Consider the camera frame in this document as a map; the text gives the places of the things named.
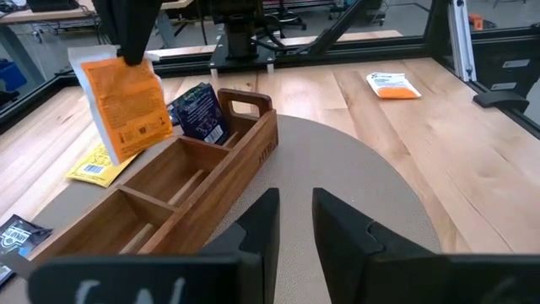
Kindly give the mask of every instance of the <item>gray circular platform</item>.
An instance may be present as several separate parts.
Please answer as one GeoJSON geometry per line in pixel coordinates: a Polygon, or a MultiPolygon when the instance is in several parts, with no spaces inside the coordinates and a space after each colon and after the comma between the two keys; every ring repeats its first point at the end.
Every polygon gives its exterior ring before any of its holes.
{"type": "Polygon", "coordinates": [[[330,303],[311,218],[314,187],[409,240],[439,252],[424,206],[411,187],[374,150],[334,128],[278,116],[279,145],[225,216],[227,228],[269,187],[280,194],[280,247],[276,304],[330,303]]]}

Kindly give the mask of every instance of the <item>dark snack packet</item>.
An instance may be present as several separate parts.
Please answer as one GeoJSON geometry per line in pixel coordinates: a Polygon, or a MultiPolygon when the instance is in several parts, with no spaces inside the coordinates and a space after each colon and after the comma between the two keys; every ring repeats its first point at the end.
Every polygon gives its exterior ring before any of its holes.
{"type": "Polygon", "coordinates": [[[188,137],[210,144],[223,144],[229,137],[229,129],[211,84],[200,83],[189,89],[167,110],[173,126],[180,124],[188,137]]]}
{"type": "MultiPolygon", "coordinates": [[[[45,229],[13,215],[0,226],[0,255],[17,250],[19,255],[26,257],[34,247],[43,242],[52,233],[45,229]]],[[[0,286],[11,278],[13,271],[0,264],[0,286]]]]}

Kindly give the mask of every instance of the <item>wooden compartment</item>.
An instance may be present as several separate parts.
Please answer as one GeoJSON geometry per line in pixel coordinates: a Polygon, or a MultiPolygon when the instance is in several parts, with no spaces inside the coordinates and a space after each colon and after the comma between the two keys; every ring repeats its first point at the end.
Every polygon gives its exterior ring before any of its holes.
{"type": "Polygon", "coordinates": [[[200,249],[278,145],[268,96],[227,89],[218,96],[230,130],[223,146],[179,136],[30,259],[200,249]],[[234,112],[233,101],[256,106],[259,117],[234,112]]]}

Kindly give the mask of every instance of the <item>blue bin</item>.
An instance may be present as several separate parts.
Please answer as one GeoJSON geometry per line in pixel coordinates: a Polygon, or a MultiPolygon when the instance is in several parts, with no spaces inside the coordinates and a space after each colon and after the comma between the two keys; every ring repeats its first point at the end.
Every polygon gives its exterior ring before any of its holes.
{"type": "Polygon", "coordinates": [[[15,91],[27,83],[17,65],[7,59],[0,59],[0,79],[6,83],[6,91],[8,92],[15,91]]]}

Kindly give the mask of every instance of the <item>small snack packet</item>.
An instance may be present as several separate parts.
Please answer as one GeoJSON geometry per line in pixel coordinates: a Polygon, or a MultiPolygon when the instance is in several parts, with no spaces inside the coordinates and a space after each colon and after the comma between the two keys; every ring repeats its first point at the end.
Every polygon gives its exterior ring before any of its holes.
{"type": "Polygon", "coordinates": [[[366,77],[371,89],[382,99],[414,99],[421,96],[404,73],[371,73],[366,77]]]}
{"type": "MultiPolygon", "coordinates": [[[[32,224],[14,214],[0,226],[0,255],[17,250],[20,256],[26,257],[51,233],[52,229],[32,224]]],[[[0,264],[0,285],[3,285],[13,274],[10,268],[0,264]]]]}
{"type": "Polygon", "coordinates": [[[229,129],[211,84],[189,89],[167,107],[172,122],[178,122],[184,135],[210,144],[223,144],[229,129]]]}
{"type": "Polygon", "coordinates": [[[150,60],[127,66],[116,57],[114,46],[76,47],[67,52],[114,165],[173,135],[161,80],[150,60]]]}
{"type": "Polygon", "coordinates": [[[77,162],[66,174],[66,177],[109,187],[135,157],[136,155],[125,160],[119,166],[114,166],[105,146],[99,144],[90,154],[77,162]]]}

